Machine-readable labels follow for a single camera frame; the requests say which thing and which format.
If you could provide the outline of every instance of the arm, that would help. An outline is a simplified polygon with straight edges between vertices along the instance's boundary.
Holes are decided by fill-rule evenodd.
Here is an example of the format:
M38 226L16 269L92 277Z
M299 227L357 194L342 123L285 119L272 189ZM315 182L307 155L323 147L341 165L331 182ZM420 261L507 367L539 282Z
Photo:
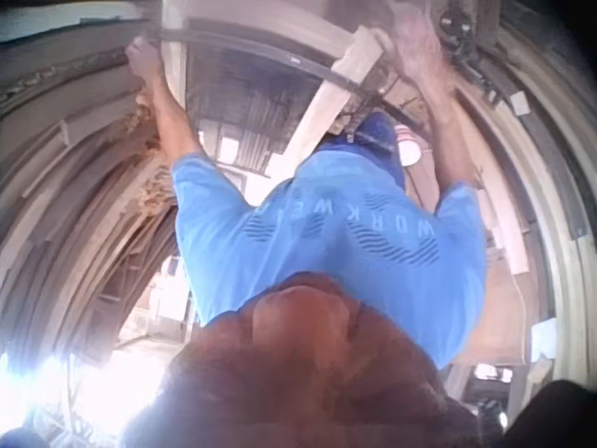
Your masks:
M466 147L462 129L443 81L424 78L418 85L431 114L433 159L439 191L443 194L456 182L476 183L476 169Z
M137 37L126 52L132 71L145 82L139 102L154 112L161 145L171 167L187 154L199 153L207 158L188 121L187 113L168 88L158 50L144 38Z
M441 46L428 15L411 5L390 4L395 16L398 70L421 92L431 115L433 157L441 193L456 182L474 185L475 165L453 111Z

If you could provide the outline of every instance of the blue t-shirt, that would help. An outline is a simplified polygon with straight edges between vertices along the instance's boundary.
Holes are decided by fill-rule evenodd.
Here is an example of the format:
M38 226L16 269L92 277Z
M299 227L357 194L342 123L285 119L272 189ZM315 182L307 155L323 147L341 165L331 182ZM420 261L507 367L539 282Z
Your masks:
M387 315L444 367L476 325L485 284L477 193L465 183L421 210L372 161L314 154L258 208L214 165L174 166L176 236L201 322L294 273L325 273Z

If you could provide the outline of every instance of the hand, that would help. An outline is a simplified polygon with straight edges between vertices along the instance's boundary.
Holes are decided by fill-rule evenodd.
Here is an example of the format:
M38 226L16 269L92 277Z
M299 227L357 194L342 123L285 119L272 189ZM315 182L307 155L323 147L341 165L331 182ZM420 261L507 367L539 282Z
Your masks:
M394 40L397 69L417 87L436 83L445 69L441 44L429 16L417 7L389 0L394 12Z
M149 89L156 81L163 80L164 68L158 49L142 37L136 37L126 48L131 71L141 77Z

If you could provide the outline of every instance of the man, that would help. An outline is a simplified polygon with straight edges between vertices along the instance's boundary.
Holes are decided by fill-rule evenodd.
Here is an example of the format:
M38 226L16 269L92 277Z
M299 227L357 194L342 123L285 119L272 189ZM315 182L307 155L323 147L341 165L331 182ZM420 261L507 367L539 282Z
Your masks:
M176 234L207 324L132 425L130 446L475 443L471 415L437 373L482 306L475 168L430 21L400 7L395 35L400 69L431 114L434 216L405 195L394 128L379 114L354 144L323 145L250 207L205 155L157 51L143 39L127 49L173 167Z

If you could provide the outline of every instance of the hair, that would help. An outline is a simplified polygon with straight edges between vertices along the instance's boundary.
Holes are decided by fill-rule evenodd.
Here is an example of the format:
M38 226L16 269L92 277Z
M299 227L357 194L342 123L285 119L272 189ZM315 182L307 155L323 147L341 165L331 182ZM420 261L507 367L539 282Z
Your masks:
M273 365L250 343L191 343L121 446L479 446L476 417L446 396L419 347L365 305L354 327L349 360L330 375L308 362ZM312 406L306 423L286 418L298 401Z

